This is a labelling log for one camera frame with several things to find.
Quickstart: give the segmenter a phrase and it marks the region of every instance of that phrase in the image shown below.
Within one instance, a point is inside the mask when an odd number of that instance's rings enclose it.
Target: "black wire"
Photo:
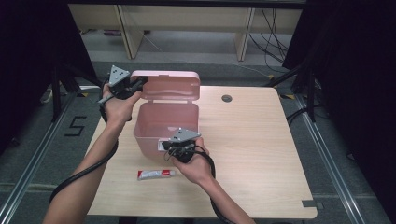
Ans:
[[[284,52],[280,49],[279,40],[277,39],[277,35],[276,35],[276,23],[275,23],[275,20],[276,20],[276,10],[273,8],[273,35],[274,35],[274,38],[275,38],[276,43],[277,43],[277,49],[279,50],[280,57],[282,58],[282,60],[285,60]]]
[[[315,108],[315,107],[320,107],[320,106],[323,106],[323,104],[314,105],[314,108]],[[301,114],[303,114],[304,112],[307,112],[307,111],[308,111],[308,108],[307,108],[307,107],[304,107],[304,108],[301,108],[301,109],[297,110],[296,112],[292,113],[291,115],[287,116],[287,117],[286,117],[286,120],[288,121],[289,126],[293,123],[293,121],[294,121],[299,115],[301,115]]]
[[[267,54],[270,55],[271,57],[273,57],[274,59],[278,60],[280,63],[283,63],[283,61],[282,61],[281,59],[279,59],[278,57],[276,57],[275,54],[269,52],[267,49],[265,49],[265,48],[263,48],[262,46],[260,46],[260,45],[256,42],[256,40],[254,40],[254,38],[253,38],[253,36],[252,36],[251,34],[249,34],[249,36],[250,36],[251,40],[253,41],[253,43],[257,46],[257,48],[260,49],[260,50],[262,50],[262,51],[264,52],[264,61],[265,61],[265,65],[266,65],[270,70],[272,70],[272,71],[274,71],[274,72],[285,73],[285,72],[282,72],[282,71],[275,70],[274,68],[272,68],[272,67],[268,64],[268,62],[267,62]]]
[[[99,99],[102,98],[103,96],[103,87],[105,86],[105,84],[108,82],[108,78],[103,81],[101,89],[100,89],[100,94],[99,94]],[[103,106],[100,106],[99,109],[102,118],[105,122],[107,122],[107,116],[106,116],[106,112],[105,112],[105,108]],[[94,165],[88,167],[87,169],[72,175],[70,177],[68,177],[64,182],[62,182],[60,185],[58,185],[58,187],[56,187],[56,189],[51,193],[50,197],[49,197],[49,203],[52,202],[53,198],[55,198],[55,196],[64,188],[66,188],[67,186],[69,186],[71,183],[73,183],[74,181],[82,178],[84,175],[89,174],[90,172],[96,170],[97,168],[99,168],[100,166],[102,166],[104,163],[108,162],[116,153],[117,148],[119,146],[119,140],[117,139],[116,144],[114,144],[113,148],[111,148],[111,151],[101,160],[99,160],[99,162],[95,163]]]
[[[253,43],[257,46],[257,48],[259,48],[260,50],[264,51],[266,54],[270,55],[271,57],[276,59],[278,62],[283,63],[283,60],[279,59],[278,57],[276,57],[275,54],[271,53],[270,51],[268,51],[268,49],[263,48],[259,43],[257,43],[256,40],[253,38],[253,36],[251,34],[249,34],[249,36],[250,36],[251,40],[253,41]]]
[[[265,38],[265,36],[264,36],[262,33],[260,33],[260,35],[261,35],[262,38],[265,40],[265,42],[268,42],[272,47],[274,47],[274,48],[281,48],[280,46],[277,46],[277,45],[275,45],[275,44],[269,42],[269,40],[267,40],[267,38]]]
[[[200,148],[202,151],[195,150],[194,153],[203,156],[207,160],[207,162],[210,165],[210,172],[211,172],[213,178],[216,179],[216,168],[215,168],[215,163],[213,162],[212,158],[210,158],[210,156],[207,155],[207,153],[205,152],[205,150],[202,147],[200,147],[200,146],[196,146],[196,147]],[[212,198],[210,198],[210,203],[212,204],[213,211],[215,212],[216,216],[218,216],[220,221],[222,221],[223,223],[227,223],[227,224],[234,224],[231,220],[229,220],[227,217],[225,217],[220,212],[220,210],[216,206],[215,202],[213,202]]]
[[[275,12],[274,10],[275,10],[275,9],[273,9],[273,26],[271,26],[270,22],[268,21],[267,16],[265,15],[265,12],[264,12],[263,9],[262,9],[262,15],[264,16],[265,21],[267,22],[268,27],[270,28],[270,31],[271,31],[270,36],[273,35],[274,38],[275,38],[275,40],[276,40],[277,47],[278,47],[278,48],[283,47],[283,48],[285,48],[285,49],[287,50],[288,48],[287,48],[284,44],[282,44],[282,42],[279,41],[279,39],[277,38],[277,33],[276,33],[276,31],[274,31],[274,27],[276,28],[276,21],[275,21],[275,19],[276,19],[276,12]]]

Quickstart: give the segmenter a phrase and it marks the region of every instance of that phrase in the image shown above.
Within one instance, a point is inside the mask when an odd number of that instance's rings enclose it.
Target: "metal rail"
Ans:
[[[302,109],[306,107],[305,101],[303,97],[299,94],[296,94],[296,102],[297,106]],[[303,113],[304,122],[308,131],[311,133],[312,138],[314,139],[315,145],[318,148],[318,152],[320,157],[323,160],[323,163],[329,173],[329,176],[332,180],[332,183],[340,197],[341,202],[343,203],[346,213],[349,216],[351,223],[353,224],[363,224],[366,223],[364,217],[362,216],[361,210],[358,207],[351,191],[349,190],[347,183],[343,176],[341,175],[337,165],[335,164],[334,159],[332,158],[332,154],[326,146],[316,123],[311,121],[308,114]]]
[[[62,124],[62,121],[64,120],[64,114],[66,113],[67,109],[69,108],[73,100],[76,98],[76,96],[77,96],[76,92],[72,92],[67,95],[67,98],[65,99],[64,102],[64,109],[62,110],[59,117],[55,121],[53,121],[49,126],[46,134],[41,140],[40,145],[35,150],[35,154],[33,155],[32,159],[30,159],[28,165],[23,171],[14,189],[11,191],[10,195],[8,196],[6,202],[2,205],[0,209],[1,224],[8,224],[9,221],[12,219],[12,216],[16,212],[18,205],[20,204],[23,198],[24,193],[28,189],[29,184],[35,175],[35,172],[37,171],[40,163],[43,161],[44,156],[46,155],[48,148],[50,146],[50,143],[52,142],[56,132],[58,131],[59,127]]]

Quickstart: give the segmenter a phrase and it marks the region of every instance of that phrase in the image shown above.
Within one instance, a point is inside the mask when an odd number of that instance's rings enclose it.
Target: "metal bracket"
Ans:
[[[108,85],[110,87],[114,87],[115,85],[119,84],[122,82],[125,78],[129,77],[131,74],[130,72],[123,70],[121,68],[118,68],[115,65],[111,66],[110,70],[110,79],[108,81]]]
[[[190,131],[187,129],[183,129],[183,128],[178,128],[175,135],[173,137],[169,138],[169,142],[182,143],[182,142],[191,140],[191,139],[199,137],[199,136],[201,136],[200,133]]]

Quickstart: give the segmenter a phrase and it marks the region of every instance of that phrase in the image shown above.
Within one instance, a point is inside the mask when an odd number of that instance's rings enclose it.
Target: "table surface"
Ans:
[[[221,97],[232,96],[230,103]],[[89,215],[216,217],[209,197],[170,161],[140,151],[133,120],[120,135]],[[313,201],[277,93],[272,88],[202,86],[199,129],[216,164],[217,180],[255,218],[314,218]],[[104,129],[100,120],[91,144]],[[138,181],[138,170],[175,169],[176,176]]]

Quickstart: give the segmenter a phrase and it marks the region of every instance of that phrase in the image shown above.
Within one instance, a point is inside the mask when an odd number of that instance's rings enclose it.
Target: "metal frame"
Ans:
[[[266,7],[302,9],[325,7],[329,3],[307,3],[306,0],[68,0],[68,4],[167,6],[167,7]]]
[[[64,109],[59,114],[58,118],[49,126],[46,134],[41,140],[40,145],[35,150],[35,154],[33,155],[32,159],[30,159],[14,189],[9,194],[6,202],[2,205],[0,209],[1,224],[9,223],[9,221],[12,219],[24,196],[25,191],[28,189],[29,184],[35,175],[35,172],[37,171],[40,163],[43,161],[55,134],[61,126],[67,109],[72,104],[76,96],[76,92],[72,92],[67,95],[66,101],[64,102]]]
[[[300,94],[296,94],[296,103],[299,109],[306,108],[304,98]],[[306,112],[303,113],[303,117],[306,127],[308,128],[308,131],[311,133],[311,136],[314,139],[315,145],[318,148],[319,155],[323,160],[326,170],[329,173],[329,176],[340,197],[340,200],[346,209],[346,213],[349,216],[351,223],[366,223],[364,217],[362,216],[361,210],[358,207],[358,204],[356,203],[349,187],[347,186],[345,179],[341,175],[341,172],[339,171],[334,159],[332,158],[332,153],[327,148],[326,143],[324,142],[318,130],[317,124],[315,122],[312,122],[311,118],[309,118]]]

